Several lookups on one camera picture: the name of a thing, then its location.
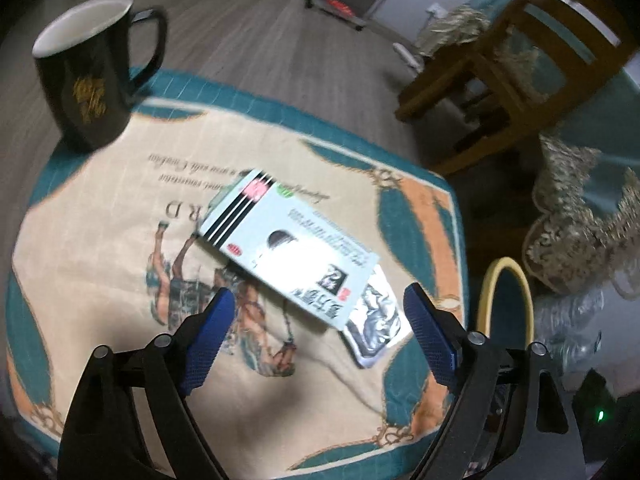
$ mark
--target red oval logo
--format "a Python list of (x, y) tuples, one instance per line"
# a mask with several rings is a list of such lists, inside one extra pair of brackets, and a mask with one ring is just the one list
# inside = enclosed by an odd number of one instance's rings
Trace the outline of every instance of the red oval logo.
[(233, 256), (240, 256), (240, 254), (242, 254), (242, 249), (236, 244), (228, 244), (226, 248), (231, 254), (233, 254)]

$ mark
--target mug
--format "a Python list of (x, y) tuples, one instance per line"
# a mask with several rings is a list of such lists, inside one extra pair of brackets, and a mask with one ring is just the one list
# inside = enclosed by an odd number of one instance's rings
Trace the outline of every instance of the mug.
[[(56, 18), (33, 44), (49, 107), (73, 148), (91, 152), (115, 140), (129, 123), (134, 94), (164, 58), (167, 17), (163, 9), (131, 12), (133, 0), (89, 0)], [(129, 27), (158, 22), (149, 61), (129, 76)]]

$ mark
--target silver foil packet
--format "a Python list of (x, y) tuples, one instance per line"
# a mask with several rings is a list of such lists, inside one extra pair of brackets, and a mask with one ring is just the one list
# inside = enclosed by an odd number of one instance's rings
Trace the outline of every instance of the silver foil packet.
[(402, 339), (401, 316), (398, 300), (382, 268), (376, 265), (342, 330), (342, 336), (361, 367), (372, 367), (386, 349)]

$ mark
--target gold logo on mug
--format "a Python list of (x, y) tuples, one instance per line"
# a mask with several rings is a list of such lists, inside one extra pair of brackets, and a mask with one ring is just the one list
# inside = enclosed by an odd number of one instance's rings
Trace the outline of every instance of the gold logo on mug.
[(104, 79), (95, 79), (90, 76), (76, 79), (74, 97), (80, 105), (80, 115), (84, 124), (90, 124), (107, 111), (107, 105), (102, 102), (103, 96)]

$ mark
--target yellow loop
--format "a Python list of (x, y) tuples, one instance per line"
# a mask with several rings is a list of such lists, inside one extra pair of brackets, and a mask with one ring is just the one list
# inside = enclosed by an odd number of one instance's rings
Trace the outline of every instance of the yellow loop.
[(491, 337), (491, 309), (494, 304), (495, 284), (498, 281), (500, 273), (504, 270), (510, 270), (518, 280), (522, 296), (525, 303), (526, 315), (526, 338), (527, 346), (533, 342), (533, 301), (531, 301), (531, 291), (529, 290), (529, 282), (524, 275), (522, 268), (512, 258), (500, 258), (492, 261), (489, 268), (484, 274), (482, 280), (482, 292), (480, 293), (480, 301), (478, 304), (478, 322), (476, 330), (482, 332), (487, 337)]

